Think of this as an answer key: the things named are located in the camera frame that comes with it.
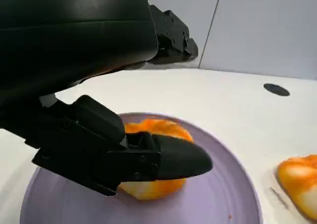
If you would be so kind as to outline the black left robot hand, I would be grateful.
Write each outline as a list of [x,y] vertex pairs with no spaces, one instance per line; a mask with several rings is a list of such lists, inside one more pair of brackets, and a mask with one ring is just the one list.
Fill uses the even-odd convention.
[[188,27],[148,0],[0,0],[0,126],[37,149],[34,164],[106,196],[122,182],[206,173],[213,164],[201,147],[128,134],[91,97],[68,105],[55,96],[99,75],[197,56]]

